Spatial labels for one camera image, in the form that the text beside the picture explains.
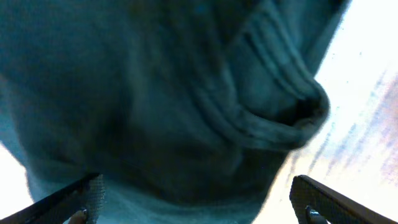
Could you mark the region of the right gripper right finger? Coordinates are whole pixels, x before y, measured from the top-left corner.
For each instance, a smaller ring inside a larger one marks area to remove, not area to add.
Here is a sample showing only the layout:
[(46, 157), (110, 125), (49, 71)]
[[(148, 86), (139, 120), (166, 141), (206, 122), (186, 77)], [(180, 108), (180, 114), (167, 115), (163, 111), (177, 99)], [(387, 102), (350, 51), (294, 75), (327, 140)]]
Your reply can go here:
[(293, 178), (289, 199), (299, 224), (397, 224), (307, 175)]

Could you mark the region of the small black cloth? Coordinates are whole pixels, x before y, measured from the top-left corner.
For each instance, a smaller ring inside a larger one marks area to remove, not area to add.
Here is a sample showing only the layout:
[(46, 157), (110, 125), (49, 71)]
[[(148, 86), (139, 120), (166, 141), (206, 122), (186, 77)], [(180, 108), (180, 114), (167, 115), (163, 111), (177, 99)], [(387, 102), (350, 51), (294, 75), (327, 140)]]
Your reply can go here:
[(1, 139), (39, 201), (103, 175), (100, 223), (251, 223), (320, 129), (341, 0), (1, 2)]

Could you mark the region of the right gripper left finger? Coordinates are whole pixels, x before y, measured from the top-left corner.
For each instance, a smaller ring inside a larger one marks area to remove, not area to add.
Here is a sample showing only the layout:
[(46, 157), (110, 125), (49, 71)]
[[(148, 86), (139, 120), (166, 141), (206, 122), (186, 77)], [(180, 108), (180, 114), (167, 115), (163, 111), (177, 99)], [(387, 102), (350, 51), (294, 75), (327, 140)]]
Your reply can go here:
[(86, 212), (86, 223), (96, 224), (103, 208), (103, 175), (89, 174), (31, 206), (1, 220), (1, 224), (64, 223), (78, 211)]

